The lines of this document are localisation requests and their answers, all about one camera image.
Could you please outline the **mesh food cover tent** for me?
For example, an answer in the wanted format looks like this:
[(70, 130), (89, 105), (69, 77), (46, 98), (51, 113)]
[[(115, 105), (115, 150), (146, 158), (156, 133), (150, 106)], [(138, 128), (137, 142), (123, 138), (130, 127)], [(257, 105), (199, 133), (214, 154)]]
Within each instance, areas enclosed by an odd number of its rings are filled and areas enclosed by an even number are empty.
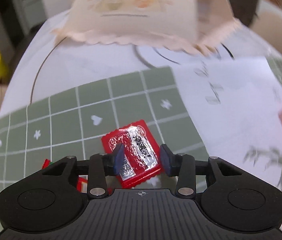
[(242, 26), (229, 0), (74, 0), (55, 42), (133, 44), (208, 55)]

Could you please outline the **small red sachet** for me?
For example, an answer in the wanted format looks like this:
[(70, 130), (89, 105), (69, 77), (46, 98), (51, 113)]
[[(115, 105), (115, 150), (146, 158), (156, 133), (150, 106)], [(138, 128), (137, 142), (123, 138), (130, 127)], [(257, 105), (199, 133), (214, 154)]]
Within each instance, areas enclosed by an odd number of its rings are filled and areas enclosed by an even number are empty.
[(106, 153), (117, 144), (125, 146), (123, 165), (117, 178), (124, 189), (135, 187), (162, 173), (160, 149), (146, 122), (139, 120), (101, 138)]

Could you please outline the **green checked tablecloth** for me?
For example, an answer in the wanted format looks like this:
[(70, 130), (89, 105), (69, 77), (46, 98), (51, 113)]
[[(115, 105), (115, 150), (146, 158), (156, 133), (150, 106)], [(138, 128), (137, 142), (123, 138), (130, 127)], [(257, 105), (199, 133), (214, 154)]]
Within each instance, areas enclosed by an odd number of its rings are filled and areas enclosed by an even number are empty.
[(207, 150), (169, 67), (110, 77), (52, 95), (0, 118), (0, 192), (45, 160), (103, 153), (101, 139), (135, 121), (158, 144), (197, 160)]

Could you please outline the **long red snack packet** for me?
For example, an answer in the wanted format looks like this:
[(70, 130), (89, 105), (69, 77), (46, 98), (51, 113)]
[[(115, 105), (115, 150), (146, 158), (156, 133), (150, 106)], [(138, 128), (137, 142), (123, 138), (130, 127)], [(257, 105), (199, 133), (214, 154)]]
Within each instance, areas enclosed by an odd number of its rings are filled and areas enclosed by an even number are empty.
[[(105, 176), (116, 176), (119, 173), (119, 168), (121, 165), (118, 165), (115, 161), (114, 157), (102, 157), (102, 164), (104, 167)], [(49, 159), (45, 159), (42, 169), (47, 168), (48, 166), (53, 165), (53, 162)], [(76, 184), (76, 188), (81, 193), (87, 192), (88, 179), (87, 175), (83, 175), (83, 177), (78, 176), (78, 181)]]

